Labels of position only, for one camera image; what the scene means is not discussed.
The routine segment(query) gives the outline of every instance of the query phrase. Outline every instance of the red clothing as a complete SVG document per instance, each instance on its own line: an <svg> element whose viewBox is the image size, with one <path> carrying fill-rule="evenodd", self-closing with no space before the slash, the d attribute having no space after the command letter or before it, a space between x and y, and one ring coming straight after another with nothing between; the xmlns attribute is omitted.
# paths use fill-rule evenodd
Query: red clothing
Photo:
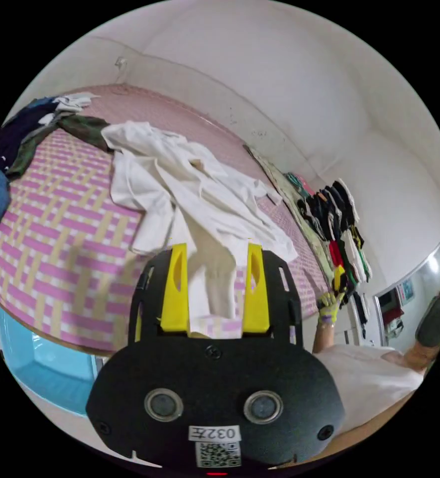
<svg viewBox="0 0 440 478"><path fill-rule="evenodd" d="M334 266L338 267L340 265L344 268L344 262L343 258L341 257L341 252L339 252L338 243L335 240L332 240L330 241L329 247Z"/></svg>

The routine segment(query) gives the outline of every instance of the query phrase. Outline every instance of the pink checkered mattress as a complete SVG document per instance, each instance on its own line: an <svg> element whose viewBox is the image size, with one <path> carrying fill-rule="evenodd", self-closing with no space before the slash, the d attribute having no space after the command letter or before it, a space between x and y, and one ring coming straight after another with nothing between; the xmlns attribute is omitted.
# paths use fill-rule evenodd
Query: pink checkered mattress
<svg viewBox="0 0 440 478"><path fill-rule="evenodd" d="M83 88L101 97L82 114L109 123L149 121L208 147L219 161L268 183L230 131L157 93L113 85ZM141 214L110 199L111 156L61 129L38 147L25 175L11 185L0 224L0 304L18 320L53 338L102 352L126 345L130 300L145 258L129 250ZM317 311L315 290L327 285L287 207L263 198L261 209L293 240L289 264L303 317ZM235 321L207 325L229 337L241 330L244 271L237 272Z"/></svg>

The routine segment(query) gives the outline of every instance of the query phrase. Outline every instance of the hand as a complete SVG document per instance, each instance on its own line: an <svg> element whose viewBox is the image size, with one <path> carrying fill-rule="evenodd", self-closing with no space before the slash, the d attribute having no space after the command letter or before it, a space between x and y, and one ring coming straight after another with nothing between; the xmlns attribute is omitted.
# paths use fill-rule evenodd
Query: hand
<svg viewBox="0 0 440 478"><path fill-rule="evenodd" d="M343 300L344 292L334 296L333 292L327 292L318 299L318 309L320 311L320 318L318 322L324 325L333 325L336 322L339 305Z"/></svg>

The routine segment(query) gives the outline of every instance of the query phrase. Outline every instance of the screw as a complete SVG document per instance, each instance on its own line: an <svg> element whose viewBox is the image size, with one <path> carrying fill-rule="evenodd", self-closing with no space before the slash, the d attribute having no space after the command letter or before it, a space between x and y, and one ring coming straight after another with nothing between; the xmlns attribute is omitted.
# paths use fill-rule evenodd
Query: screw
<svg viewBox="0 0 440 478"><path fill-rule="evenodd" d="M205 349L205 355L213 360L218 360L221 357L221 351L218 347L215 347L215 345L209 345Z"/></svg>
<svg viewBox="0 0 440 478"><path fill-rule="evenodd" d="M326 425L318 432L318 440L327 440L334 431L333 425Z"/></svg>
<svg viewBox="0 0 440 478"><path fill-rule="evenodd" d="M103 435L110 435L110 426L107 423L99 422L97 427Z"/></svg>

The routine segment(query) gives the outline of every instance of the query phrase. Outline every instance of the blue bin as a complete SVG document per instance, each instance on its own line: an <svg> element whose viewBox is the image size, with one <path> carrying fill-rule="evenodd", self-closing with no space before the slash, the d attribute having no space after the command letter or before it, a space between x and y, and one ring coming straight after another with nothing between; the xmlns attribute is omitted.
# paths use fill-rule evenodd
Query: blue bin
<svg viewBox="0 0 440 478"><path fill-rule="evenodd" d="M0 341L14 378L64 410L86 414L97 376L95 356L39 337L0 308Z"/></svg>

